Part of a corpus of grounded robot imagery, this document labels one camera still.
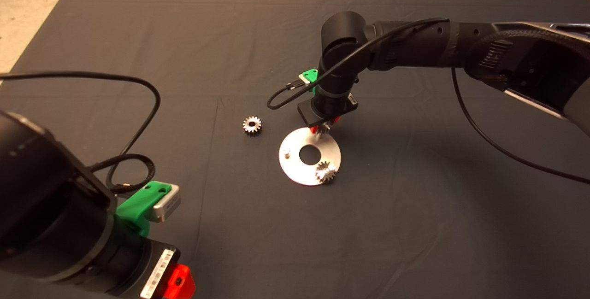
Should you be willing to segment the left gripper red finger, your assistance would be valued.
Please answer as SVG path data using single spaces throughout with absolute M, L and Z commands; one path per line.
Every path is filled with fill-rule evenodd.
M 197 286 L 187 265 L 176 264 L 165 288 L 165 299 L 192 299 Z

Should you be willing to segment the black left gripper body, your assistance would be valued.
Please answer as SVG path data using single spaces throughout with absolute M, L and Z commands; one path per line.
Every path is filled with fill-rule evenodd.
M 181 252 L 171 244 L 138 235 L 113 235 L 102 278 L 105 293 L 118 299 L 162 299 Z

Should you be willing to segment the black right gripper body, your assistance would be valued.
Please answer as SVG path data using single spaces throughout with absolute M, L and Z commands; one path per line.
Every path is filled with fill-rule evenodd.
M 338 117 L 356 110 L 358 105 L 352 94 L 338 98 L 318 94 L 309 100 L 299 102 L 297 110 L 305 126 L 311 128 L 327 121 L 334 121 Z

